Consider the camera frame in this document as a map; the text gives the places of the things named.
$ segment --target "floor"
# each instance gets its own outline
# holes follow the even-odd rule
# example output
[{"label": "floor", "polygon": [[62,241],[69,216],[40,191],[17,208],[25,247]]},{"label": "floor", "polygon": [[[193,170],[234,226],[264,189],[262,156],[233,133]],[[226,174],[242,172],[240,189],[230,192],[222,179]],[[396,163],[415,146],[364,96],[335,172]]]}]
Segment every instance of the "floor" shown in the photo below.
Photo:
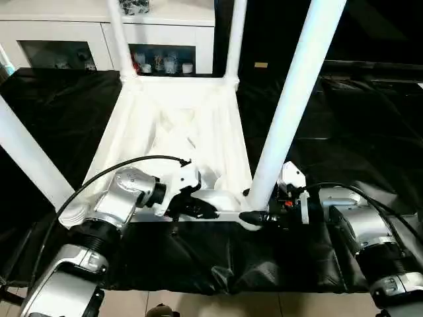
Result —
[{"label": "floor", "polygon": [[[26,289],[9,289],[25,296]],[[182,317],[374,317],[368,294],[243,293],[203,296],[168,291],[107,291],[100,317],[144,317],[158,304],[169,305]],[[19,308],[0,303],[0,317],[16,317]]]}]

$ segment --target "black sheet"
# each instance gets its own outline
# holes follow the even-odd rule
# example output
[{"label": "black sheet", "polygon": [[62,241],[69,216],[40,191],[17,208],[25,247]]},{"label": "black sheet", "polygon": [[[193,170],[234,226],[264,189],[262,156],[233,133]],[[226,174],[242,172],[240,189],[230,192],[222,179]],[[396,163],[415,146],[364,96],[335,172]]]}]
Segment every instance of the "black sheet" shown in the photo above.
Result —
[{"label": "black sheet", "polygon": [[[252,170],[279,98],[283,81],[263,87],[243,79],[238,91]],[[88,169],[120,91],[115,72],[21,69],[0,93],[73,186]],[[368,192],[404,214],[421,210],[423,90],[416,84],[319,81],[289,152],[308,182],[360,181]],[[3,283],[25,286],[52,207],[14,166],[0,155],[5,175],[19,175],[21,192],[4,193],[11,215],[0,231],[0,276],[16,250],[17,237],[34,224],[18,266]],[[131,224],[104,281],[109,289],[168,289],[189,293],[241,291],[365,291],[366,284],[336,227],[316,209],[309,226],[248,232],[235,223]],[[27,221],[23,215],[31,215]],[[46,265],[67,241],[58,227],[43,259]],[[413,239],[408,237],[412,247]]]}]

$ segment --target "black cloth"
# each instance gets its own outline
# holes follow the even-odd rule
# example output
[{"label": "black cloth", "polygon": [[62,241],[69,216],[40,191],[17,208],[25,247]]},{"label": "black cloth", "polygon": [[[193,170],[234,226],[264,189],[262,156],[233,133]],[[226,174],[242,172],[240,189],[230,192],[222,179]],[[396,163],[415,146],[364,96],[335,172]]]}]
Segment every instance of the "black cloth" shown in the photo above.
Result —
[{"label": "black cloth", "polygon": [[[259,79],[241,81],[237,95],[252,170],[282,86],[279,80],[266,87]],[[21,69],[0,87],[0,93],[63,175],[77,187],[87,172],[120,87],[116,72]],[[289,159],[306,173],[309,183],[361,182],[382,201],[389,198],[393,207],[412,214],[423,206],[419,195],[423,169],[418,165],[423,159],[418,124],[422,101],[423,90],[415,84],[369,86],[362,82],[320,81]],[[37,246],[54,214],[52,206],[5,153],[1,153],[1,160],[6,176],[19,175],[20,191],[10,186],[3,193],[7,208],[2,208],[2,214],[9,219],[0,231],[0,250],[5,255],[0,260],[0,276],[3,283],[25,286]],[[311,199],[315,201],[316,195],[312,193]],[[246,231],[236,223],[131,224],[110,259],[103,286],[203,294],[366,291],[365,280],[342,242],[341,233],[323,222],[320,212],[316,208],[309,226],[258,232]],[[7,258],[31,225],[34,228],[28,244],[7,277]],[[409,235],[407,238],[407,244],[412,245],[413,239]],[[58,227],[42,267],[66,241],[66,230]]]}]

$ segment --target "black cable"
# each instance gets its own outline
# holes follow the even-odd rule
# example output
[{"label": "black cable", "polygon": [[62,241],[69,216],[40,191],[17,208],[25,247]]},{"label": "black cable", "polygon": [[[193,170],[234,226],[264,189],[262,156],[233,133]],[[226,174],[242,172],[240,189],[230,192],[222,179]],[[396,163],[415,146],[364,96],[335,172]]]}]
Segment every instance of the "black cable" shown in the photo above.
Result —
[{"label": "black cable", "polygon": [[42,241],[41,244],[41,248],[40,248],[40,252],[38,253],[38,256],[36,258],[35,264],[34,264],[34,268],[32,269],[32,275],[31,275],[31,280],[30,283],[28,285],[28,290],[30,291],[34,284],[35,284],[35,280],[36,280],[36,274],[38,271],[38,266],[40,265],[40,260],[42,257],[42,254],[44,252],[44,248],[46,247],[47,241],[53,231],[54,225],[56,224],[56,222],[59,220],[61,214],[65,211],[66,207],[85,189],[87,188],[89,185],[91,185],[94,181],[98,180],[101,176],[104,176],[105,174],[108,174],[110,172],[112,172],[113,170],[116,170],[122,166],[131,164],[131,163],[135,163],[135,162],[139,162],[141,160],[153,160],[153,159],[165,159],[165,160],[175,160],[177,162],[179,162],[181,164],[181,166],[186,166],[188,164],[190,164],[190,162],[186,161],[186,160],[182,160],[181,158],[177,158],[177,157],[172,157],[172,156],[168,156],[168,155],[149,155],[149,156],[145,156],[145,157],[136,157],[136,158],[132,158],[130,160],[125,160],[124,162],[121,162],[119,164],[116,164],[112,167],[107,168],[106,170],[103,170],[102,172],[98,173],[97,175],[93,176],[92,178],[90,178],[89,180],[87,180],[78,190],[75,191],[75,193],[73,193],[68,199],[66,199],[65,203],[59,208],[59,210],[56,213],[56,217],[53,219],[52,223],[50,224],[50,226],[48,227],[48,230],[46,232],[46,235],[44,236],[44,239]]},{"label": "black cable", "polygon": [[398,238],[395,237],[397,239],[397,242],[402,244],[402,240],[399,238],[399,234],[398,234],[397,230],[395,229],[395,227],[393,226],[391,220],[384,214],[384,212],[382,212],[380,210],[380,207],[382,207],[388,214],[397,218],[412,233],[412,235],[417,239],[417,241],[419,241],[419,243],[421,243],[421,245],[423,246],[423,238],[404,219],[404,217],[402,215],[400,215],[399,213],[397,213],[396,211],[394,211],[390,207],[386,206],[385,204],[381,203],[380,201],[377,201],[377,200],[371,198],[370,196],[366,195],[365,193],[363,193],[363,191],[361,191],[357,187],[346,185],[346,184],[343,184],[343,183],[338,183],[338,182],[319,182],[319,183],[316,183],[316,184],[311,184],[311,185],[307,185],[307,186],[302,187],[302,188],[298,188],[298,189],[294,190],[293,193],[303,192],[305,190],[310,190],[310,189],[316,188],[316,187],[327,187],[327,186],[330,186],[330,187],[339,186],[339,187],[342,187],[342,188],[346,188],[346,189],[351,190],[351,191],[357,193],[358,195],[362,196],[364,199],[366,199],[369,202],[370,205],[372,205],[373,207],[376,208],[376,210],[379,212],[379,214],[381,215],[383,220],[385,220],[387,222],[387,224],[390,226],[390,229],[391,229],[393,235],[398,236]]}]

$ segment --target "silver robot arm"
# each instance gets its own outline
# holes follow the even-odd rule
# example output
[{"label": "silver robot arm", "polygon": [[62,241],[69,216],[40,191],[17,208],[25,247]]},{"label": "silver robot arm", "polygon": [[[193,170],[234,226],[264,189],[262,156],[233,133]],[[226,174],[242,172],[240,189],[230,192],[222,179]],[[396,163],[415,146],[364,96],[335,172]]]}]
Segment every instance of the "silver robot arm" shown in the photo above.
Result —
[{"label": "silver robot arm", "polygon": [[94,317],[104,298],[98,282],[136,207],[161,204],[166,185],[133,167],[119,169],[81,225],[25,299],[21,317]]},{"label": "silver robot arm", "polygon": [[343,233],[344,241],[367,279],[378,317],[423,314],[423,274],[379,212],[358,194],[344,188],[319,192],[325,216]]}]

